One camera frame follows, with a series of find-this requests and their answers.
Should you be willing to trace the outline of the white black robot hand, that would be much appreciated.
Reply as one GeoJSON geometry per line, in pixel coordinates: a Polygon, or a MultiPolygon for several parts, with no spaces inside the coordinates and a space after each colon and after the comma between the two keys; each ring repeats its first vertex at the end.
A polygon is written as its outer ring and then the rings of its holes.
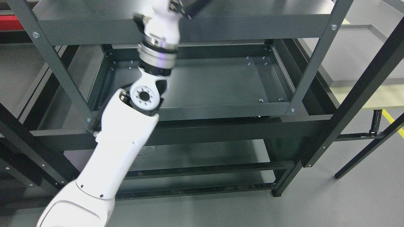
{"type": "Polygon", "coordinates": [[[133,20],[147,42],[173,49],[180,42],[180,20],[192,19],[209,3],[210,0],[156,0],[134,13],[133,20]]]}

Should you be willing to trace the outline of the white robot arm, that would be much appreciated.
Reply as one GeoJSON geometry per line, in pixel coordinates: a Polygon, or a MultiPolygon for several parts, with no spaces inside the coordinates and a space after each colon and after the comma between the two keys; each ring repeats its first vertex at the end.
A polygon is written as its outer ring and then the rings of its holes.
{"type": "Polygon", "coordinates": [[[175,66],[180,38],[146,35],[140,45],[141,76],[118,89],[105,106],[97,146],[78,178],[65,185],[39,218],[38,227],[105,227],[115,196],[159,120],[157,113],[175,66]]]}

